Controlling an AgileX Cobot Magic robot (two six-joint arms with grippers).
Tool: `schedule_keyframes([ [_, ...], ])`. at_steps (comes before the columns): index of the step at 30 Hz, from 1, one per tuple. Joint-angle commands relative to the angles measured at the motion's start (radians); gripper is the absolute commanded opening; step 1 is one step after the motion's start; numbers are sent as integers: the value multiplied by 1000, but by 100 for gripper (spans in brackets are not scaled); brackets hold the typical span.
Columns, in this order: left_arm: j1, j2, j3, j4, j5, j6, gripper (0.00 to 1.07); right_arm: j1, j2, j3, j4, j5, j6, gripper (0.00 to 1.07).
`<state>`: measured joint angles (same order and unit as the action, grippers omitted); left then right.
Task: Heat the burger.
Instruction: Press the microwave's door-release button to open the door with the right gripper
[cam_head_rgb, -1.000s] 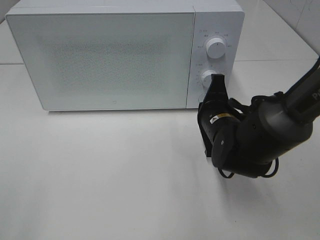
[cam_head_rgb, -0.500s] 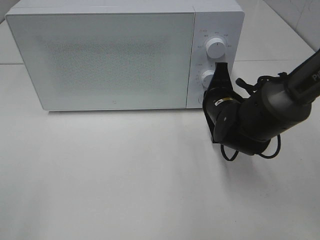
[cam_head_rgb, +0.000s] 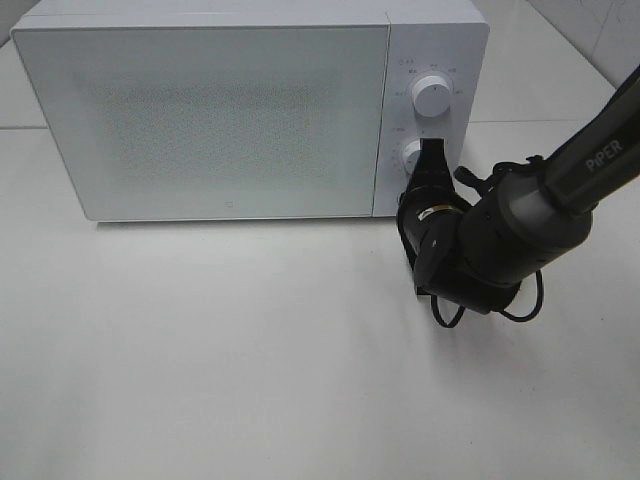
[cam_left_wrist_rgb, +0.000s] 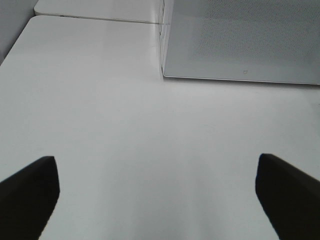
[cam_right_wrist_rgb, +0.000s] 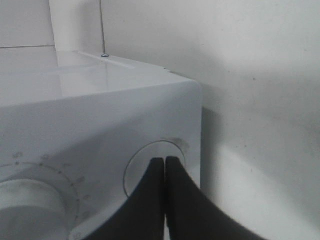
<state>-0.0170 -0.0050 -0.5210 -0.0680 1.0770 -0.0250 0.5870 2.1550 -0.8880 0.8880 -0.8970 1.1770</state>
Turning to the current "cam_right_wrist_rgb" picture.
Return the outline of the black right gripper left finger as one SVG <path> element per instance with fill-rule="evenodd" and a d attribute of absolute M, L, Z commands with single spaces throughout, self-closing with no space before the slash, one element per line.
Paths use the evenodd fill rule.
<path fill-rule="evenodd" d="M 165 164 L 153 158 L 121 208 L 87 240 L 162 240 L 165 224 Z"/>

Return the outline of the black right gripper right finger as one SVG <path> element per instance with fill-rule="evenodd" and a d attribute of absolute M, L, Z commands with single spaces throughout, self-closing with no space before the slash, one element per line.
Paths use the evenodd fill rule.
<path fill-rule="evenodd" d="M 165 160 L 166 218 L 172 240 L 261 240 L 215 206 L 175 156 Z"/>

